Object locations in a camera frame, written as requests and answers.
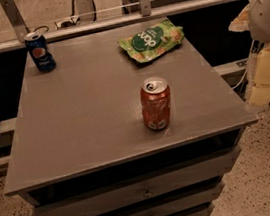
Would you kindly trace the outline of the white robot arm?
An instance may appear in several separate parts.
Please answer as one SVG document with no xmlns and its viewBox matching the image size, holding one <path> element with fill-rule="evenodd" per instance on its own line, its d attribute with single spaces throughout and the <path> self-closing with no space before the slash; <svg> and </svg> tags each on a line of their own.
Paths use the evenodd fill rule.
<svg viewBox="0 0 270 216">
<path fill-rule="evenodd" d="M 249 31 L 253 41 L 264 44 L 256 55 L 250 55 L 247 66 L 249 91 L 247 101 L 252 106 L 270 103 L 270 0 L 250 0 L 228 27 L 232 32 Z"/>
</svg>

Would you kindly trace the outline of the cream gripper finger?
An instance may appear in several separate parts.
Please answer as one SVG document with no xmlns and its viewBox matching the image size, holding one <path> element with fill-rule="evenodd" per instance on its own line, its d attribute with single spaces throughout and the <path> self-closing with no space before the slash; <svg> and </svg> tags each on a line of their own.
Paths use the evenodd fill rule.
<svg viewBox="0 0 270 216">
<path fill-rule="evenodd" d="M 256 62 L 248 103 L 260 107 L 270 103 L 270 44 L 258 53 Z"/>
<path fill-rule="evenodd" d="M 231 24 L 228 26 L 228 30 L 231 32 L 243 32 L 248 31 L 249 28 L 249 5 L 246 5 L 246 7 L 243 8 L 243 10 L 240 11 L 240 14 L 233 19 Z"/>
</svg>

